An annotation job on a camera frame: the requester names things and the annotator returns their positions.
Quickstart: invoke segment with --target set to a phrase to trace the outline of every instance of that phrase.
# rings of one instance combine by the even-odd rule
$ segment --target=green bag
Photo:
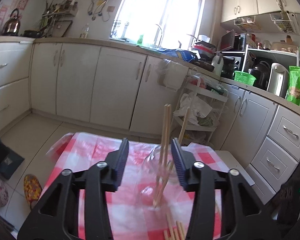
[[[286,100],[300,106],[300,67],[289,67],[289,86]]]

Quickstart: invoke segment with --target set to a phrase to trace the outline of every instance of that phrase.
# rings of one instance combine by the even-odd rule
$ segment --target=green plastic basket
[[[234,74],[235,81],[245,83],[249,86],[253,86],[253,83],[256,80],[256,78],[249,73],[245,73],[245,72],[241,72],[241,71],[237,71],[237,70],[234,73],[235,73]]]

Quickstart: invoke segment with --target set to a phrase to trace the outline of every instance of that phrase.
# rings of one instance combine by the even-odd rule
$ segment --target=countertop
[[[90,45],[99,45],[99,46],[104,46],[104,47],[111,47],[111,48],[116,48],[116,49],[124,49],[124,50],[128,50],[131,52],[136,52],[136,53],[140,53],[140,54],[144,54],[144,55],[148,55],[148,56],[152,56],[152,57],[157,57],[157,58],[162,58],[162,59],[169,59],[172,60],[174,62],[180,63],[184,66],[187,66],[190,69],[193,69],[194,67],[196,67],[193,64],[187,63],[183,60],[181,60],[180,58],[175,58],[175,57],[169,57],[166,56],[162,53],[159,52],[154,52],[150,49],[145,49],[136,45],[132,45],[132,44],[127,44],[124,42],[120,42],[120,41],[104,41],[104,40],[94,40],[94,39],[80,39],[80,38],[43,38],[43,39],[31,39],[31,38],[25,38],[25,37],[12,37],[12,36],[0,36],[0,42],[20,42],[20,41],[28,41],[28,42],[33,42],[33,43],[57,43],[57,42],[66,42],[66,43],[80,43],[80,44],[90,44]],[[196,69],[198,70],[198,72],[210,76],[216,80],[219,80],[221,82],[224,83],[228,83],[230,85],[234,85],[240,88],[243,88],[245,90],[251,91],[255,94],[261,95],[265,98],[268,98],[269,100],[272,100],[282,106],[285,106],[286,108],[294,111],[295,113],[300,115],[300,107],[285,100],[284,98],[278,97],[272,93],[269,93],[267,91],[264,91],[262,89],[256,88],[256,87],[252,87],[252,86],[248,86],[244,83],[241,82],[237,82],[231,79],[227,79],[227,78],[221,78],[217,75],[215,75],[214,73],[211,73],[205,69],[196,67]]]

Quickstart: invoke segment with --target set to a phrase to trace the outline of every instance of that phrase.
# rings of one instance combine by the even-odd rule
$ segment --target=table
[[[47,156],[58,159],[46,185],[44,193],[63,169],[73,172],[88,169],[104,160],[111,151],[118,150],[121,140],[89,133],[75,133],[63,136],[48,151]],[[191,217],[194,193],[180,190],[175,202],[168,203],[160,209],[149,209],[138,204],[138,174],[144,159],[156,147],[155,144],[129,142],[129,155],[124,170],[121,186],[115,193],[106,192],[106,200],[112,233],[115,240],[163,240],[163,230],[168,229],[166,212],[170,212],[175,221],[181,221],[187,230]],[[218,155],[207,146],[191,143],[184,148],[214,170],[227,172],[229,169]],[[79,196],[79,237],[85,239],[84,233],[84,190]],[[221,196],[216,190],[216,213],[214,239],[220,237],[221,231]]]

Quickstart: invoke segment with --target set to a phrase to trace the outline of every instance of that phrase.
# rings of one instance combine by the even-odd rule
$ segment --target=slipper
[[[37,177],[32,174],[26,175],[23,180],[23,190],[30,209],[32,210],[39,200],[42,192],[42,188]]]

